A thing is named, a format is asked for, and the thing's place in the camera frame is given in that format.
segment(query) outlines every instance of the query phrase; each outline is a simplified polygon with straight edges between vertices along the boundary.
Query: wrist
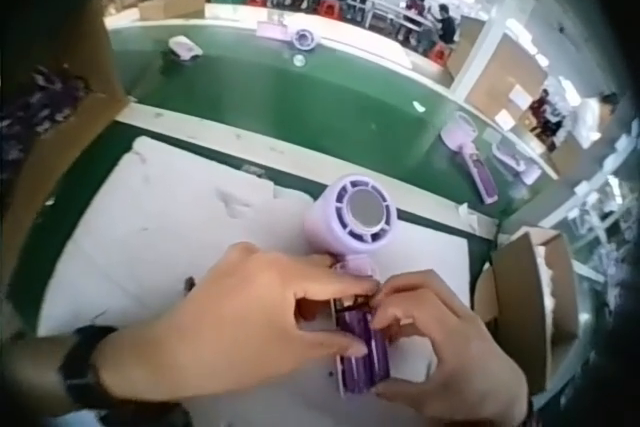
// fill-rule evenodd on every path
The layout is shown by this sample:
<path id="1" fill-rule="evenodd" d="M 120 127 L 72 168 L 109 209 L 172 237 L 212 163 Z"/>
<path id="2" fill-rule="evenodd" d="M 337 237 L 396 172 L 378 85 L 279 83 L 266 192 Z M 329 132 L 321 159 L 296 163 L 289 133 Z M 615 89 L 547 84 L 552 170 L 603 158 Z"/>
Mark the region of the wrist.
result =
<path id="1" fill-rule="evenodd" d="M 102 387 L 114 398 L 141 402 L 174 400 L 163 377 L 162 338 L 147 325 L 119 330 L 96 348 L 92 361 Z"/>

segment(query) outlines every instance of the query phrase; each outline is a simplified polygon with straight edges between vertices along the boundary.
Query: pillar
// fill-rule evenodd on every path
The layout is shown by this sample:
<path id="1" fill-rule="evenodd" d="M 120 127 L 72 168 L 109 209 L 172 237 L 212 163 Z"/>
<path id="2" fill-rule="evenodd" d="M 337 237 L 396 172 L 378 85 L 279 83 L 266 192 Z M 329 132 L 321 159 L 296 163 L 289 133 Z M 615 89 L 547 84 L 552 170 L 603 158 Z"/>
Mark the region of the pillar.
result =
<path id="1" fill-rule="evenodd" d="M 529 2 L 528 11 L 533 4 Z M 474 84 L 482 74 L 489 59 L 495 52 L 505 31 L 505 22 L 510 17 L 524 23 L 529 12 L 519 11 L 519 0 L 497 0 L 491 9 L 489 20 L 469 53 L 460 73 L 451 85 L 451 95 L 458 102 L 464 102 Z"/>

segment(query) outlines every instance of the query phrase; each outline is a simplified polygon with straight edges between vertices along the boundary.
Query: left hand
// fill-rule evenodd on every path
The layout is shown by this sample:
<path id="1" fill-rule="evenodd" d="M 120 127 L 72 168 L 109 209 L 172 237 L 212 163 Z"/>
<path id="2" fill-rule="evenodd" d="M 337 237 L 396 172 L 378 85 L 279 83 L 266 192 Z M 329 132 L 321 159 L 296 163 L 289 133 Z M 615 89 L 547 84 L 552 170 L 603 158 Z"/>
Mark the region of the left hand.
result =
<path id="1" fill-rule="evenodd" d="M 378 288 L 373 279 L 332 271 L 333 263 L 232 246 L 167 314 L 103 341 L 94 358 L 103 385 L 121 398 L 178 400 L 249 388 L 321 357 L 364 355 L 355 337 L 296 324 L 296 314 L 309 317 L 309 301 Z"/>

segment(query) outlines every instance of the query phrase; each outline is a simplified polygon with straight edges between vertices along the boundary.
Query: green workbench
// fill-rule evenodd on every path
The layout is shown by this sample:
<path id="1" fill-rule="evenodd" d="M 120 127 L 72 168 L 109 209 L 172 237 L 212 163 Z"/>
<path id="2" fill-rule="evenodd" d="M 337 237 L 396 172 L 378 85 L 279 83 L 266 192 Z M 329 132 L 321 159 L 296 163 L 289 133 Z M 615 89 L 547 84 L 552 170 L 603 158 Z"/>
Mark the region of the green workbench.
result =
<path id="1" fill-rule="evenodd" d="M 169 38 L 186 35 L 204 51 L 190 65 L 166 55 Z M 304 67 L 286 44 L 253 30 L 217 25 L 149 25 L 111 31 L 118 71 L 138 102 L 306 147 L 382 173 L 499 220 L 552 179 L 532 186 L 497 165 L 478 126 L 476 147 L 500 192 L 484 205 L 463 161 L 439 140 L 463 109 L 424 84 L 369 60 L 318 46 Z M 425 110 L 414 107 L 418 102 Z"/>

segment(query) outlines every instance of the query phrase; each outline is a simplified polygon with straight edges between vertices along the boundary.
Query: right hand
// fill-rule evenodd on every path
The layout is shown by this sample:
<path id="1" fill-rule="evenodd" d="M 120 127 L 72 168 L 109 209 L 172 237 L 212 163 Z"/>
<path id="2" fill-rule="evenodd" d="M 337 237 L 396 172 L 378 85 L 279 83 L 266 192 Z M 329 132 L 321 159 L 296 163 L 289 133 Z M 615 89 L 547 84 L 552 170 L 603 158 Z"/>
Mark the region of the right hand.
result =
<path id="1" fill-rule="evenodd" d="M 438 358 L 424 382 L 389 379 L 376 386 L 376 395 L 432 420 L 507 427 L 524 420 L 528 390 L 523 372 L 434 271 L 391 277 L 372 306 L 373 328 L 384 329 L 391 341 L 428 337 Z"/>

